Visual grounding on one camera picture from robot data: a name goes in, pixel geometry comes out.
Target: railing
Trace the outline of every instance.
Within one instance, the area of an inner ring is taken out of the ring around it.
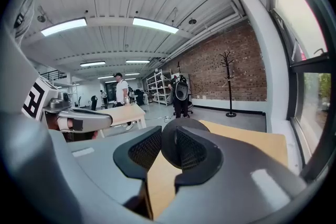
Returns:
[[[67,77],[66,73],[61,72],[59,70],[54,70],[54,71],[43,73],[43,74],[40,74],[40,75],[42,77],[46,78],[49,81],[53,81],[53,80],[56,80],[56,79],[63,79],[63,78]]]

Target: brick wall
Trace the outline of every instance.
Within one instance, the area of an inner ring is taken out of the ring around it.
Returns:
[[[220,63],[219,54],[230,51],[234,75],[231,80],[232,98],[236,101],[266,101],[267,84],[264,63],[256,35],[248,23],[243,21],[222,33],[216,34],[184,52],[162,66],[162,70],[188,73],[191,80],[192,98],[229,100],[229,89],[225,79],[226,68]]]

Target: mesh panel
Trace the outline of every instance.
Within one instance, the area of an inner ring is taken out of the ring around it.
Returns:
[[[202,144],[179,130],[176,130],[176,135],[182,171],[190,170],[205,160],[206,149]]]
[[[132,146],[128,156],[136,164],[149,170],[161,150],[161,130]]]

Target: gray floor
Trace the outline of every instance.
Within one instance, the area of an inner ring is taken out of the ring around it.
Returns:
[[[147,127],[161,125],[162,128],[164,128],[169,121],[175,118],[175,116],[173,116],[174,108],[172,105],[165,106],[163,104],[150,103],[149,105],[142,105],[141,108],[146,112],[145,119]],[[194,113],[189,113],[191,119],[205,120],[251,131],[266,131],[266,119],[265,116],[262,115],[237,113],[236,117],[228,118],[225,115],[226,111],[201,108],[192,108],[192,110]],[[137,129],[137,124],[134,124],[130,132]],[[124,132],[125,129],[122,126],[116,126],[104,130],[104,134],[106,136],[117,135]]]

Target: black coat rack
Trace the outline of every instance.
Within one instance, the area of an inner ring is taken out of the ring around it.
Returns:
[[[226,67],[226,72],[227,72],[227,77],[226,77],[226,79],[227,79],[227,81],[228,81],[228,83],[229,83],[230,111],[226,113],[226,116],[227,116],[227,117],[230,117],[230,118],[233,118],[233,117],[235,117],[237,114],[236,114],[235,112],[232,112],[232,93],[231,93],[231,81],[230,81],[230,79],[233,78],[233,76],[230,77],[229,64],[232,63],[233,60],[229,61],[228,56],[229,56],[230,53],[231,53],[230,51],[229,51],[229,53],[226,53],[226,52],[225,52],[224,55],[220,54],[220,56],[223,56],[223,58],[224,58],[224,59],[223,59],[224,61],[221,62],[221,63],[222,63],[222,66],[223,66],[223,67]]]

